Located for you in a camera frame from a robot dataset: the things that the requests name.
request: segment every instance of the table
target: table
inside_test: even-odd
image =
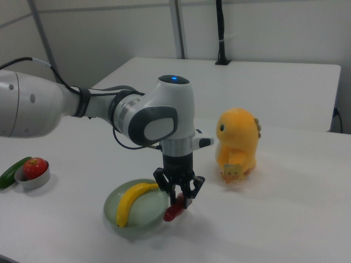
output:
[[[216,120],[195,119],[215,136]],[[103,216],[120,184],[152,178],[152,149],[129,151],[101,119],[64,118],[38,139],[0,138],[1,172],[20,157],[48,160],[41,188],[0,191],[0,254],[19,262],[348,262],[351,137],[263,126],[256,169],[225,184],[215,145],[194,152],[206,178],[189,209],[149,235],[125,239]]]
[[[95,88],[130,85],[149,92],[157,78],[179,75],[194,88],[195,114],[218,119],[231,107],[252,112],[269,126],[327,131],[340,66],[298,63],[133,58]]]

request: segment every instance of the plush toy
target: plush toy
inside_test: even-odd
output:
[[[219,144],[216,161],[227,182],[243,180],[256,166],[256,148],[261,126],[251,113],[242,108],[231,108],[219,118],[216,134]]]

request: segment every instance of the banana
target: banana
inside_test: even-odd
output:
[[[134,201],[148,190],[158,188],[158,184],[147,184],[142,182],[129,188],[122,196],[116,213],[116,224],[125,227],[128,222],[129,211]]]

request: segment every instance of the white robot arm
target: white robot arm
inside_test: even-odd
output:
[[[154,177],[171,195],[171,204],[176,200],[175,185],[180,185],[187,208],[205,180],[193,172],[193,151],[213,144],[213,138],[195,130],[190,82],[162,76],[145,95],[128,86],[108,92],[73,91],[46,79],[0,70],[0,136],[45,136],[63,116],[102,118],[137,145],[160,143],[164,168],[158,168]]]

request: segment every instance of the white wall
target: white wall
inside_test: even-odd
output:
[[[36,0],[62,77],[91,87],[129,59],[177,58],[168,0]]]
[[[0,65],[22,56],[48,61],[27,0],[1,0]],[[54,80],[50,69],[29,61],[8,69]]]
[[[217,59],[213,2],[182,0],[188,59]],[[340,65],[336,105],[344,132],[351,133],[351,1],[232,2],[223,5],[225,35],[234,35],[225,42],[227,58]],[[339,130],[338,119],[333,122],[332,130]]]

